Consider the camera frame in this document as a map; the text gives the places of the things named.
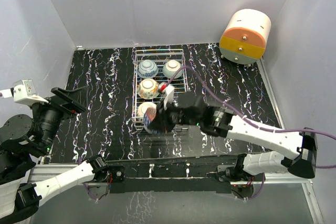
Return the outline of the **pale green bowl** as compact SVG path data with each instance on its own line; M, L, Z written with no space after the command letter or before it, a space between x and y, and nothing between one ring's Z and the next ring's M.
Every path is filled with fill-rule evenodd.
M182 64L176 60L167 61L162 69L163 75L169 79L179 70Z

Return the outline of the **white bowl brown rim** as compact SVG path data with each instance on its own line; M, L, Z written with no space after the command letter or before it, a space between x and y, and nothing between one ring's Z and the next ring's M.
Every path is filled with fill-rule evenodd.
M143 117L148 108L156 108L156 104L153 102L143 102L137 108L137 116Z

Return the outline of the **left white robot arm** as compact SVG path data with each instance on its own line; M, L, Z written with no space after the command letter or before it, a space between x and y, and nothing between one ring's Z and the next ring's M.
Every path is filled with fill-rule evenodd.
M1 98L13 98L15 103L28 106L33 114L12 116L1 127L1 223L23 221L60 193L108 177L108 165L101 155L96 155L47 180L23 182L36 165L32 157L49 153L61 122L86 111L87 87L53 88L51 92L51 97L42 98L27 80L1 91Z

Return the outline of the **blue white patterned bowl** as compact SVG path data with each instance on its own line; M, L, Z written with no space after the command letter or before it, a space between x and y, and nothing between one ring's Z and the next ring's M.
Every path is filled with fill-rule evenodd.
M137 74L142 79L153 78L158 74L158 71L158 66L152 60L142 60L137 67Z

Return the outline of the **cream bowl leaf pattern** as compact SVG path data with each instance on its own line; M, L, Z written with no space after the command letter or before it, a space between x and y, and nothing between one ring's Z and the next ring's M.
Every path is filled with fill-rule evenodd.
M159 95L158 83L152 79L143 79L137 87L137 94L145 100L152 100Z

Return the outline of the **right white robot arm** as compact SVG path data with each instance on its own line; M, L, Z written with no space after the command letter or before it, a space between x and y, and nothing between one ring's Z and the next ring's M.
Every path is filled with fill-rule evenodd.
M197 125L208 135L250 142L268 148L260 154L239 154L234 166L218 172L228 181L247 180L261 173L289 172L312 179L316 175L317 139L309 129L282 132L255 121L248 123L223 106L207 105L194 98L190 105L175 106L164 98L156 109L153 121L157 131L171 131L177 124Z

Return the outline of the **red patterned bowl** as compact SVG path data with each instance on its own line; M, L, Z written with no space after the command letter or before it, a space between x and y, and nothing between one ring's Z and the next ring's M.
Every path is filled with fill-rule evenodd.
M156 118L156 109L147 108L143 116L144 129L149 134L160 135L162 134L162 129L155 125L155 118Z

